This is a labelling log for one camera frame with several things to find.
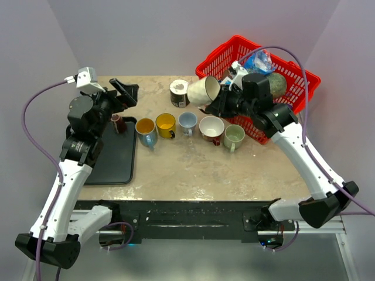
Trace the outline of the brown floral mug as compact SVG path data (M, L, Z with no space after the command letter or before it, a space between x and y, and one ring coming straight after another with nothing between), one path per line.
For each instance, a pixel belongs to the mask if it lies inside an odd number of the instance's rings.
M215 116L204 117L199 123L199 131L204 140L211 142L214 146L220 145L221 136L224 133L224 122Z

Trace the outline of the white cream mug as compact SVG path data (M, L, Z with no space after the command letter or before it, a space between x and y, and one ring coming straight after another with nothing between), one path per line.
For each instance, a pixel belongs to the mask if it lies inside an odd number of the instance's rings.
M199 81L190 84L187 88L189 102L202 107L210 105L220 93L220 84L213 76L207 76Z

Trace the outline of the pale blue mug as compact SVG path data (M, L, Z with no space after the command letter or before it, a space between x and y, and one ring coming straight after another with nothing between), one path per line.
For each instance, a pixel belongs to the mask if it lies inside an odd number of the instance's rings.
M184 112L178 118L179 125L185 136L191 137L197 125L197 116L192 112Z

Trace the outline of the pale green mug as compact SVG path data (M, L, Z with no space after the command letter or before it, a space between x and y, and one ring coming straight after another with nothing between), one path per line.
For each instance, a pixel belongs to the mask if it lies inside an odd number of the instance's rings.
M238 149L245 137L244 129L239 125L229 125L224 131L223 145L230 153Z

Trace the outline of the dark maroon mug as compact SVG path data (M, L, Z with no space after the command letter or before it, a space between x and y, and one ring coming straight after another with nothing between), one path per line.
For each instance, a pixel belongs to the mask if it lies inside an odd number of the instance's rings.
M118 114L112 115L111 122L117 134L122 134L127 130L127 124L125 123L123 118L119 116Z

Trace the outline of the teal rimmed mug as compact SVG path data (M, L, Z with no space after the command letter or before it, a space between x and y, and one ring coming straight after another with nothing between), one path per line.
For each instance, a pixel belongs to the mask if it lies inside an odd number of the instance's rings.
M158 142L158 133L153 120L142 118L135 124L135 130L142 145L154 151Z

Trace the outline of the yellow mug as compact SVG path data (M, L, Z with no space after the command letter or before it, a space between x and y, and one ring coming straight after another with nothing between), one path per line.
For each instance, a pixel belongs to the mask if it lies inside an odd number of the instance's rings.
M163 113L156 118L156 127L159 136L166 139L174 139L176 133L176 120L172 114Z

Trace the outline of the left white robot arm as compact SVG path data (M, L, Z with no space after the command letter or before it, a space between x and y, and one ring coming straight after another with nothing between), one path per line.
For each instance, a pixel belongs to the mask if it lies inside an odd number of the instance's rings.
M41 263L69 269L78 258L83 244L102 228L119 226L132 232L132 225L122 220L120 207L99 201L84 216L71 222L78 195L91 174L103 149L102 135L114 114L134 107L139 85L110 80L113 90L96 86L93 90L79 87L80 96L69 104L66 139L59 161L52 159L57 176L42 212L29 232L18 234L15 246Z

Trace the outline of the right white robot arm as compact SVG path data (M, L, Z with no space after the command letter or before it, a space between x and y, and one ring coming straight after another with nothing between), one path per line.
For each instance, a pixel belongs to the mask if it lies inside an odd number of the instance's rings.
M276 229L285 220L304 220L320 228L346 209L359 191L357 184L344 181L330 168L302 135L302 125L288 104L273 101L268 77L258 73L244 75L241 87L221 85L212 76L207 79L210 103L206 112L225 118L250 117L254 126L285 153L310 192L306 199L272 201L254 222L268 230Z

